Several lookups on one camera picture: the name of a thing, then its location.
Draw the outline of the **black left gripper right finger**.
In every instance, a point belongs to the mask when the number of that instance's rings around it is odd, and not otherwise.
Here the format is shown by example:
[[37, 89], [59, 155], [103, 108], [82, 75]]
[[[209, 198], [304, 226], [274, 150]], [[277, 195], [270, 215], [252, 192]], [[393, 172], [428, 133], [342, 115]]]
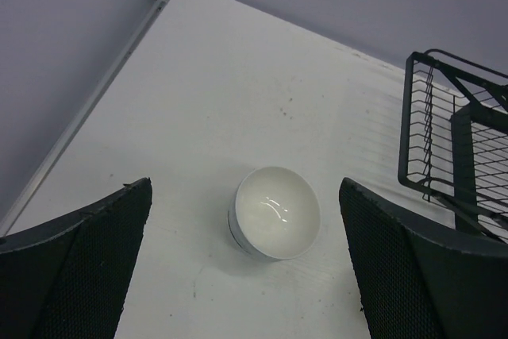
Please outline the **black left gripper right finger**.
[[373, 338], [505, 338], [507, 246], [451, 229], [345, 178], [338, 191]]

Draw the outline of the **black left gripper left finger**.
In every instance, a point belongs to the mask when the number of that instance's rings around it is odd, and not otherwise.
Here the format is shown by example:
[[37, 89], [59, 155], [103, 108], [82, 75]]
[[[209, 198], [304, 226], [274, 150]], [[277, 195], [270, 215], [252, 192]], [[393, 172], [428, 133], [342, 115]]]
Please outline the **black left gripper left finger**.
[[112, 338], [144, 237], [152, 183], [1, 239], [3, 338]]

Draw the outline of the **white bowl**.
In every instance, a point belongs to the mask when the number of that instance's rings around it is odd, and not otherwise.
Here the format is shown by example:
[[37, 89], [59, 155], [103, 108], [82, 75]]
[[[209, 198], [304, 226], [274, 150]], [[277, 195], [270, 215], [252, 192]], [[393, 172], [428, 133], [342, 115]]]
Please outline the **white bowl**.
[[281, 167], [258, 168], [242, 179], [228, 208], [237, 245], [267, 262], [292, 260], [307, 252], [321, 228], [321, 208], [309, 183]]

